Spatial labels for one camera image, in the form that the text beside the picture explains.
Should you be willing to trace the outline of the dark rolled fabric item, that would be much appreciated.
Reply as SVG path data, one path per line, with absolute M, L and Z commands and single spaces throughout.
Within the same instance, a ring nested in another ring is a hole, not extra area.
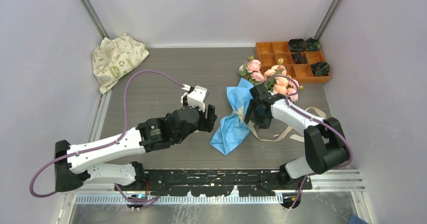
M 291 39 L 288 42 L 290 52 L 304 52 L 307 49 L 307 42 L 302 38 Z
M 308 38 L 306 42 L 306 51 L 315 52 L 320 50 L 320 42 L 316 38 Z
M 307 64 L 308 60 L 304 52 L 291 53 L 291 58 L 294 64 Z
M 314 77 L 325 77 L 329 75 L 330 65 L 325 61 L 320 61 L 310 65 Z

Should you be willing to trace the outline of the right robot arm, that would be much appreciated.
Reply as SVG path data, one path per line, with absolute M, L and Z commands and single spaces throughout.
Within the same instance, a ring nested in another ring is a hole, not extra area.
M 347 166 L 352 161 L 341 125 L 335 118 L 315 116 L 288 99 L 268 97 L 251 100 L 244 118 L 260 128 L 269 128 L 273 119 L 284 122 L 303 136 L 305 153 L 280 167 L 280 184 L 294 188 L 299 178 Z

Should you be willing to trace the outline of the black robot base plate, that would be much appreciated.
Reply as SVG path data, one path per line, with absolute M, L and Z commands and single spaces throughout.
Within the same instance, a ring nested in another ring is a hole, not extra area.
M 237 189 L 240 197 L 273 196 L 277 191 L 311 190 L 310 180 L 284 181 L 277 170 L 146 170 L 142 179 L 122 191 L 142 191 L 154 196 L 229 196 Z

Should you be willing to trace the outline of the blue wrapping paper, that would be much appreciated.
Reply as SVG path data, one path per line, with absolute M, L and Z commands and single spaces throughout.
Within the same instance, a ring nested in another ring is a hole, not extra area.
M 244 122 L 244 115 L 249 107 L 252 96 L 250 89 L 254 85 L 241 78 L 236 87 L 227 87 L 227 99 L 232 108 L 232 113 L 220 120 L 220 125 L 209 144 L 223 155 L 230 154 L 251 133 Z

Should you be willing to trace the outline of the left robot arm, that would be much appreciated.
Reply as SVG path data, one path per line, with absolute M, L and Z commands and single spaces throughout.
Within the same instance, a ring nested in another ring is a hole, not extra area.
M 121 188 L 141 190 L 147 177 L 141 163 L 114 165 L 109 161 L 130 155 L 146 154 L 180 144 L 196 131 L 211 132 L 217 120 L 215 106 L 205 112 L 183 106 L 165 117 L 151 118 L 126 131 L 124 135 L 84 144 L 66 140 L 55 144 L 55 190 L 69 192 L 85 184 L 118 184 Z

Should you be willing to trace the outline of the patterned cream cloth bag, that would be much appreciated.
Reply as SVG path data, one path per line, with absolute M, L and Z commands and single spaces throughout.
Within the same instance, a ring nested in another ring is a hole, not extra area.
M 146 44 L 123 34 L 117 38 L 105 37 L 92 55 L 93 74 L 103 95 L 118 81 L 138 67 L 148 56 Z

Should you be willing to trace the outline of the metal corner rail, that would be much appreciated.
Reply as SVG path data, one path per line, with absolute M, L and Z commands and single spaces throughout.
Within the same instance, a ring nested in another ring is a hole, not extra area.
M 326 14 L 324 15 L 316 33 L 315 33 L 314 37 L 316 39 L 318 39 L 318 40 L 321 39 L 321 37 L 324 34 L 327 26 L 329 25 L 329 22 L 331 21 L 332 17 L 334 16 L 335 12 L 339 8 L 342 1 L 343 0 L 332 0 L 331 4 L 328 7 Z
M 86 10 L 89 18 L 95 25 L 95 28 L 97 29 L 98 33 L 103 37 L 109 38 L 109 35 L 107 33 L 107 30 L 105 29 L 104 25 L 101 22 L 101 19 L 99 18 L 94 6 L 90 2 L 90 0 L 80 0 L 83 8 Z

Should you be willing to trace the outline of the wooden compartment tray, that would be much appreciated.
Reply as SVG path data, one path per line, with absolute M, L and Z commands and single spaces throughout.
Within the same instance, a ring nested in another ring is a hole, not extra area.
M 256 58 L 261 61 L 262 71 L 266 71 L 269 66 L 279 63 L 283 59 L 283 65 L 290 71 L 290 75 L 300 83 L 327 83 L 331 79 L 331 73 L 325 77 L 314 77 L 310 69 L 311 64 L 325 61 L 321 50 L 307 52 L 307 64 L 294 64 L 287 41 L 257 42 L 255 44 Z

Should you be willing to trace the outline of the pink flower bouquet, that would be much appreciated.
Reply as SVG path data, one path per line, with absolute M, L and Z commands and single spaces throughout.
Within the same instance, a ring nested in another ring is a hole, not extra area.
M 261 61 L 250 56 L 240 65 L 237 73 L 253 85 L 265 84 L 268 91 L 287 96 L 293 103 L 299 99 L 299 91 L 304 89 L 285 68 L 282 58 L 279 64 L 269 66 L 266 71 L 262 71 Z

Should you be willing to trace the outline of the metal corner rail left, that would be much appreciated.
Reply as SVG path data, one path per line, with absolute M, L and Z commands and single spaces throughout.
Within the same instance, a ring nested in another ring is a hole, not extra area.
M 97 29 L 98 33 L 103 37 L 109 38 L 109 35 L 107 33 L 107 30 L 105 29 L 104 25 L 101 22 L 101 19 L 99 18 L 94 6 L 90 2 L 90 0 L 80 0 L 83 8 L 86 10 L 89 18 L 95 25 L 95 28 Z

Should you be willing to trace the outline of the beige printed ribbon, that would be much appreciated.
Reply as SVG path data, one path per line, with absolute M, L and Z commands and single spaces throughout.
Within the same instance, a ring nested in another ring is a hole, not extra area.
M 242 106 L 237 111 L 236 110 L 233 111 L 233 113 L 237 114 L 237 116 L 239 117 L 239 119 L 242 122 L 244 121 L 243 109 L 244 109 L 244 107 Z M 327 116 L 325 112 L 323 112 L 322 110 L 320 110 L 320 109 L 318 109 L 316 107 L 308 107 L 308 108 L 306 108 L 306 110 L 310 110 L 310 109 L 314 110 L 316 112 L 316 115 L 318 117 L 321 117 L 321 118 L 325 119 L 326 116 Z M 283 140 L 293 130 L 293 128 L 291 126 L 288 126 L 281 134 L 274 135 L 275 139 L 262 139 L 262 138 L 260 138 L 258 136 L 253 123 L 249 123 L 247 126 L 249 127 L 251 133 L 257 139 L 259 139 L 260 141 L 264 141 L 264 142 L 278 142 L 278 141 L 281 141 L 281 140 Z M 304 138 L 302 136 L 300 136 L 300 135 L 297 135 L 297 134 L 292 134 L 290 136 L 290 139 L 294 139 L 294 140 L 299 141 L 299 142 L 304 142 Z

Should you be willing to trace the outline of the metal corner rail right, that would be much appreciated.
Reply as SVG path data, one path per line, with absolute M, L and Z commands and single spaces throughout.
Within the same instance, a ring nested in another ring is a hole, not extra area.
M 314 37 L 316 39 L 318 39 L 318 40 L 321 39 L 321 37 L 324 34 L 327 26 L 329 25 L 329 22 L 331 21 L 332 17 L 334 16 L 335 12 L 339 8 L 342 1 L 343 0 L 332 0 L 331 4 L 328 7 L 326 14 L 324 15 L 316 33 L 315 33 Z

